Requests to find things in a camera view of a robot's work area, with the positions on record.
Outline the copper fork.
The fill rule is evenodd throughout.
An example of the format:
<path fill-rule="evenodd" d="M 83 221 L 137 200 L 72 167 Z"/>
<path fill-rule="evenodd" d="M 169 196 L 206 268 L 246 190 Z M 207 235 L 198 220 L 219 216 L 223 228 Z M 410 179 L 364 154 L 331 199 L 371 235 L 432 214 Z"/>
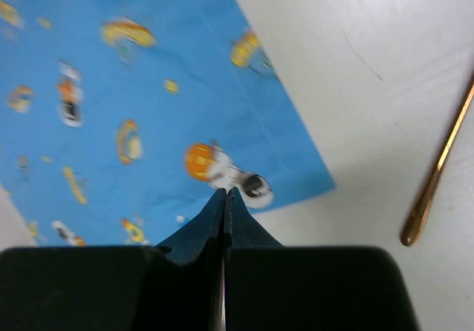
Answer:
<path fill-rule="evenodd" d="M 433 199 L 446 167 L 453 143 L 458 135 L 458 131 L 463 123 L 464 117 L 469 110 L 470 103 L 473 100 L 473 75 L 466 86 L 463 96 L 453 114 L 449 126 L 446 129 L 441 145 L 430 165 L 429 170 L 420 186 L 403 226 L 399 234 L 399 241 L 405 247 L 414 246 L 424 229 L 427 218 L 433 205 Z"/>

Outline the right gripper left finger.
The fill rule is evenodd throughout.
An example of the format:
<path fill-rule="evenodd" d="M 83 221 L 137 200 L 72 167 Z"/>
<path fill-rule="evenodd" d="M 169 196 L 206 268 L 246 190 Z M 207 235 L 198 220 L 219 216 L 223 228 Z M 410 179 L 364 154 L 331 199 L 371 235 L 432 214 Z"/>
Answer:
<path fill-rule="evenodd" d="M 140 293 L 141 330 L 217 330 L 226 190 L 154 248 Z"/>

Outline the blue space-print cloth placemat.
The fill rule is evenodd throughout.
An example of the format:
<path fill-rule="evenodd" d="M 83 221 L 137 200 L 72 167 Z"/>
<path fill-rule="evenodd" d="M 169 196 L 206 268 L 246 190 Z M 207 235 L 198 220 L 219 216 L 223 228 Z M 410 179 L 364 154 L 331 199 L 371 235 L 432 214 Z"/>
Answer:
<path fill-rule="evenodd" d="M 1 0 L 1 185 L 35 244 L 78 247 L 335 183 L 236 0 Z"/>

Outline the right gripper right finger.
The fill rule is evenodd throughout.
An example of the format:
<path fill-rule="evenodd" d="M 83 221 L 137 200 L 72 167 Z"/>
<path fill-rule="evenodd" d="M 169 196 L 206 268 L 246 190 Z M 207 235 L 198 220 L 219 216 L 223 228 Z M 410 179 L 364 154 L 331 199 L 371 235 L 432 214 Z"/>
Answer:
<path fill-rule="evenodd" d="M 224 209 L 224 301 L 227 330 L 295 330 L 282 270 L 295 247 L 271 236 L 250 214 L 238 189 Z"/>

